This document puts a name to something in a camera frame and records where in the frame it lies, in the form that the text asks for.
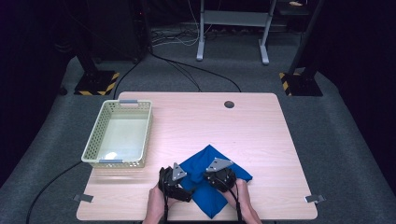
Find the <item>cable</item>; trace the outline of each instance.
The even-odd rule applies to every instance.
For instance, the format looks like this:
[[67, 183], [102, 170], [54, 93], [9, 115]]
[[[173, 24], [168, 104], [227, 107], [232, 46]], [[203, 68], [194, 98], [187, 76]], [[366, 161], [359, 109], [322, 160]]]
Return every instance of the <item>cable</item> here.
[[[198, 91], [202, 91], [201, 88], [199, 87], [198, 83], [197, 83], [197, 82], [195, 81], [195, 79], [193, 78], [193, 76], [192, 76], [186, 69], [184, 69], [183, 67], [181, 67], [179, 64], [174, 65], [174, 64], [172, 64], [172, 63], [170, 63], [170, 62], [168, 62], [168, 61], [166, 61], [166, 62], [169, 63], [170, 65], [172, 65], [174, 68], [176, 68], [176, 70], [179, 71], [181, 74], [183, 74], [183, 76], [185, 76], [186, 78], [188, 78], [189, 81], [191, 81], [191, 82], [198, 88]], [[181, 71], [180, 69], [181, 69], [181, 70], [184, 70], [185, 72], [187, 72], [190, 76], [184, 74], [183, 71]]]
[[122, 78], [120, 79], [120, 81], [117, 83], [117, 86], [116, 86], [116, 88], [114, 89], [113, 100], [116, 99], [117, 89], [119, 88], [119, 85], [120, 85], [120, 83], [122, 82], [122, 80], [123, 80], [132, 70], [134, 70], [134, 69], [137, 67], [138, 64], [140, 64], [140, 61], [137, 62], [131, 69], [129, 69], [129, 71], [126, 72], [125, 75], [123, 75], [123, 77], [122, 77]]
[[162, 182], [163, 182], [163, 201], [164, 201], [164, 206], [163, 206], [163, 224], [166, 224], [168, 222], [169, 206], [168, 206], [168, 196], [165, 193], [164, 179], [162, 180]]
[[32, 210], [33, 207], [35, 206], [35, 203], [37, 202], [38, 198], [41, 196], [41, 194], [44, 192], [44, 190], [47, 189], [47, 187], [52, 184], [56, 179], [58, 179], [61, 175], [64, 175], [66, 172], [68, 172], [69, 170], [75, 168], [76, 166], [80, 165], [82, 163], [82, 161], [77, 162], [76, 164], [70, 166], [69, 168], [67, 168], [66, 170], [64, 170], [63, 172], [61, 172], [60, 174], [56, 175], [53, 179], [51, 179], [51, 181], [44, 186], [44, 188], [42, 190], [40, 190], [40, 192], [35, 196], [35, 199], [33, 200], [33, 202], [30, 205], [29, 211], [27, 212], [26, 215], [26, 224], [29, 224], [29, 219], [30, 219], [30, 215], [32, 214]]
[[[172, 30], [163, 30], [163, 31], [154, 31], [152, 33], [157, 35], [157, 32], [161, 32], [162, 34], [159, 35], [157, 38], [153, 38], [152, 43], [155, 44], [153, 47], [157, 47], [160, 45], [165, 45], [165, 44], [183, 44], [185, 46], [192, 46], [194, 45], [197, 40], [198, 40], [198, 35], [191, 29], [185, 29], [184, 31], [181, 30], [175, 34], [175, 35], [164, 35], [163, 32], [175, 32]], [[182, 40], [181, 38], [183, 37], [193, 37], [193, 39], [190, 40]], [[177, 40], [177, 42], [163, 42], [166, 39], [172, 39], [172, 40]]]
[[176, 62], [176, 61], [173, 61], [173, 60], [170, 60], [170, 59], [165, 59], [165, 58], [163, 58], [163, 57], [160, 57], [160, 56], [155, 55], [155, 54], [154, 54], [153, 52], [151, 52], [151, 51], [150, 51], [149, 53], [150, 53], [153, 57], [155, 57], [155, 58], [157, 58], [157, 59], [164, 60], [164, 61], [166, 61], [166, 62], [177, 63], [177, 64], [185, 65], [185, 66], [188, 66], [188, 67], [191, 67], [191, 68], [195, 68], [195, 69], [200, 70], [200, 71], [207, 72], [207, 73], [212, 74], [212, 75], [214, 75], [214, 76], [216, 76], [216, 77], [222, 77], [222, 78], [224, 78], [224, 79], [230, 81], [231, 83], [233, 83], [233, 84], [235, 85], [235, 87], [239, 90], [239, 92], [242, 92], [241, 89], [239, 88], [239, 86], [238, 86], [234, 81], [232, 81], [230, 78], [224, 77], [224, 76], [219, 75], [219, 74], [217, 74], [217, 73], [208, 71], [208, 70], [206, 70], [206, 69], [204, 69], [204, 68], [196, 67], [196, 66], [193, 66], [193, 65], [190, 65], [190, 64], [187, 64], [187, 63], [180, 63], [180, 62]]
[[242, 211], [241, 211], [241, 204], [239, 203], [239, 189], [238, 189], [238, 185], [235, 183], [235, 187], [236, 187], [236, 196], [233, 193], [232, 189], [228, 187], [228, 185], [226, 183], [224, 183], [224, 181], [222, 181], [221, 179], [219, 179], [217, 176], [215, 176], [216, 180], [219, 181], [228, 191], [230, 191], [231, 195], [233, 196], [233, 198], [235, 199], [235, 206], [236, 206], [236, 214], [238, 216], [238, 222], [239, 224], [242, 224]]
[[[186, 33], [190, 30], [190, 29], [186, 29], [186, 31], [182, 31], [182, 32], [180, 32], [178, 35], [175, 35], [175, 36], [169, 35], [169, 36], [161, 37], [161, 38], [158, 38], [158, 39], [152, 41], [153, 43], [155, 43], [155, 42], [157, 42], [157, 41], [159, 41], [159, 40], [164, 40], [164, 39], [175, 39], [175, 40], [177, 40], [177, 42], [163, 42], [163, 43], [159, 43], [159, 44], [153, 45], [152, 47], [158, 47], [158, 46], [160, 46], [160, 45], [166, 45], [166, 44], [183, 44], [183, 45], [185, 45], [185, 46], [193, 46], [193, 45], [199, 40], [200, 29], [199, 29], [199, 27], [198, 27], [198, 21], [195, 19], [195, 16], [194, 16], [194, 14], [193, 14], [193, 12], [192, 12], [190, 0], [188, 1], [188, 3], [189, 3], [189, 9], [190, 9], [190, 12], [191, 12], [191, 16], [192, 16], [192, 19], [193, 19], [194, 24], [195, 24], [195, 27], [196, 27], [196, 33], [197, 33], [197, 34], [195, 35], [194, 39], [183, 41], [183, 40], [181, 40], [180, 38], [178, 38], [179, 35], [181, 35], [181, 34], [186, 34]], [[219, 5], [218, 5], [217, 11], [219, 11], [220, 6], [221, 6], [221, 0], [219, 1]], [[212, 27], [212, 25], [210, 25], [210, 26], [206, 29], [206, 31], [204, 31], [204, 35], [206, 35], [206, 33], [209, 32], [209, 30], [210, 30], [211, 27]]]

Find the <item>hole in table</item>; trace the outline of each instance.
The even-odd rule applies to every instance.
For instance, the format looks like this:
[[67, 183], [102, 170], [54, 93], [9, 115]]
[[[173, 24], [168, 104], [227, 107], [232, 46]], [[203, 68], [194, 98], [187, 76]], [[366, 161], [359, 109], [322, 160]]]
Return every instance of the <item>hole in table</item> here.
[[226, 101], [224, 103], [224, 106], [227, 108], [233, 108], [235, 106], [235, 104], [232, 101]]

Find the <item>black curtain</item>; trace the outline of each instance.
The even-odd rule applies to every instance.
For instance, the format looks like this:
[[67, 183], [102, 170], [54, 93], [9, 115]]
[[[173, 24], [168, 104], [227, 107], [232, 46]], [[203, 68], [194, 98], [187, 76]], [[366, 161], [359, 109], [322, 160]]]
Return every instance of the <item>black curtain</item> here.
[[1, 185], [41, 128], [73, 56], [55, 47], [55, 10], [54, 1], [0, 3]]
[[[270, 6], [269, 0], [206, 0], [205, 9], [228, 11], [265, 12]], [[183, 21], [192, 21], [191, 10], [199, 22], [200, 0], [149, 0], [148, 21], [151, 26], [171, 25]]]
[[[319, 46], [329, 45], [319, 72], [337, 86], [396, 194], [395, 8], [392, 1], [326, 1], [300, 67], [312, 63]], [[324, 43], [327, 35], [331, 41]]]

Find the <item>blue towel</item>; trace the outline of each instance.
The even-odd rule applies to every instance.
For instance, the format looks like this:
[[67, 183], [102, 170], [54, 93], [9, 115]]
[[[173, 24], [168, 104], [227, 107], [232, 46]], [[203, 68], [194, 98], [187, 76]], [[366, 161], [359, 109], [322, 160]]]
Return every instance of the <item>blue towel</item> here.
[[[187, 173], [180, 185], [183, 189], [196, 188], [192, 194], [192, 199], [210, 218], [213, 218], [227, 204], [227, 200], [204, 179], [206, 168], [215, 158], [229, 160], [227, 157], [218, 152], [215, 148], [208, 145], [206, 148], [196, 153], [180, 164], [180, 167]], [[253, 177], [237, 164], [229, 166], [237, 178], [246, 181]]]

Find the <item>gray carpet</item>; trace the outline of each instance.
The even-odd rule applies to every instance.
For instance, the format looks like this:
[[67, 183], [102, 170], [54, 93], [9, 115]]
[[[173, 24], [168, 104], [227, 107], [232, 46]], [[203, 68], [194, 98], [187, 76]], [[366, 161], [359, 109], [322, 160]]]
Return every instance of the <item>gray carpet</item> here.
[[[283, 91], [278, 74], [288, 71], [299, 36], [271, 33], [268, 66], [261, 63], [258, 38], [243, 35], [208, 40], [202, 62], [195, 61], [197, 44], [160, 45], [154, 48], [154, 53], [230, 78], [243, 92], [277, 95], [308, 185], [312, 193], [327, 198], [317, 206], [318, 217], [307, 223], [396, 223], [395, 196], [336, 87], [325, 76], [316, 74], [323, 97], [289, 97]], [[103, 62], [97, 66], [123, 76], [134, 65]], [[238, 91], [224, 78], [186, 69], [202, 91]], [[73, 89], [82, 74], [78, 60], [73, 59], [63, 81], [69, 93], [57, 97], [35, 141], [0, 189], [0, 223], [25, 222], [37, 193], [53, 177], [80, 161], [100, 106], [104, 100], [112, 99], [114, 93], [113, 90], [108, 96], [74, 95]], [[122, 91], [198, 91], [198, 88], [169, 63], [148, 55], [120, 83], [117, 95]], [[37, 200], [31, 223], [79, 223], [78, 203], [73, 197], [84, 191], [91, 169], [82, 163], [52, 183]]]

